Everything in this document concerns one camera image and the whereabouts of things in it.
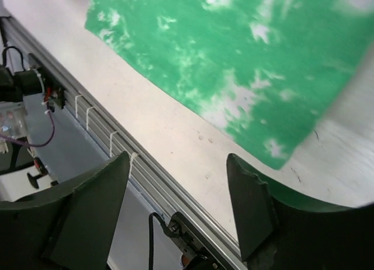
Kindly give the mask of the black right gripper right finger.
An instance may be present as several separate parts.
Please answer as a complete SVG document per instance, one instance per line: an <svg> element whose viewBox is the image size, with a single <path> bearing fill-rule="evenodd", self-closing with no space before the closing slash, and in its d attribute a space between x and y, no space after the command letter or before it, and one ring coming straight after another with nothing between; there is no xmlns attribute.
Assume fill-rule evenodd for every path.
<svg viewBox="0 0 374 270"><path fill-rule="evenodd" d="M249 269L372 269L373 204L302 194L235 154L227 180L241 259Z"/></svg>

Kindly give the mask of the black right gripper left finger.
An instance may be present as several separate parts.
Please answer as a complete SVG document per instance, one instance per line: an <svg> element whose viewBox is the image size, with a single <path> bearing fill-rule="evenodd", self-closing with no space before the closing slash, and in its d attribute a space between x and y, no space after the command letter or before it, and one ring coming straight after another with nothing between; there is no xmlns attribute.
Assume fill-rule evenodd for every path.
<svg viewBox="0 0 374 270"><path fill-rule="evenodd" d="M106 269L130 171L121 153L84 174L1 202L1 269Z"/></svg>

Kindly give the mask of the green tie-dye trousers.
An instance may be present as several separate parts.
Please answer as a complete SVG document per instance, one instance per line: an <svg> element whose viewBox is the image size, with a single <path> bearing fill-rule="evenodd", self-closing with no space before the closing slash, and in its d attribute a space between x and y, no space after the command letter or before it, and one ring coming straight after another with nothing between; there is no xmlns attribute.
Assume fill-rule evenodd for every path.
<svg viewBox="0 0 374 270"><path fill-rule="evenodd" d="M85 27L281 169L373 42L373 0L89 0Z"/></svg>

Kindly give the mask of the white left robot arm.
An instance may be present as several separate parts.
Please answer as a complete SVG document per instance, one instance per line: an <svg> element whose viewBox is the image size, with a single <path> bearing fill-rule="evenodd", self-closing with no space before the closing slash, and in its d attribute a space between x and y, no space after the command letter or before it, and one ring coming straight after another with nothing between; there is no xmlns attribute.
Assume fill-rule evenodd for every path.
<svg viewBox="0 0 374 270"><path fill-rule="evenodd" d="M11 73L7 67L7 52L16 50L20 55L22 71ZM42 94L45 95L43 76L36 69L26 70L22 52L15 46L8 46L1 53L1 102L21 102L24 96Z"/></svg>

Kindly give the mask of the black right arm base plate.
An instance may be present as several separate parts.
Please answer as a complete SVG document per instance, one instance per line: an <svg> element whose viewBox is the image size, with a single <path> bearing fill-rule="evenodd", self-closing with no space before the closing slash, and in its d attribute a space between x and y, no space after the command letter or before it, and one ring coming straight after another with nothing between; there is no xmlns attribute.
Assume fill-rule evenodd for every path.
<svg viewBox="0 0 374 270"><path fill-rule="evenodd" d="M171 240L189 261L184 269L233 269L182 213L172 215L168 228L176 235Z"/></svg>

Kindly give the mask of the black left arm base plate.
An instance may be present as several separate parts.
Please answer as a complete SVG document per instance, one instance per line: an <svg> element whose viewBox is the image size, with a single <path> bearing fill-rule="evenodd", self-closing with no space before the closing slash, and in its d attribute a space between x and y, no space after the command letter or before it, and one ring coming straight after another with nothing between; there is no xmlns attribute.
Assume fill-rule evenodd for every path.
<svg viewBox="0 0 374 270"><path fill-rule="evenodd" d="M49 100L60 109L64 109L66 98L65 87L63 84L54 76L52 71L36 57L35 54L29 53L27 56L30 67L35 68L39 73L41 73L46 88L50 89L47 92L49 94Z"/></svg>

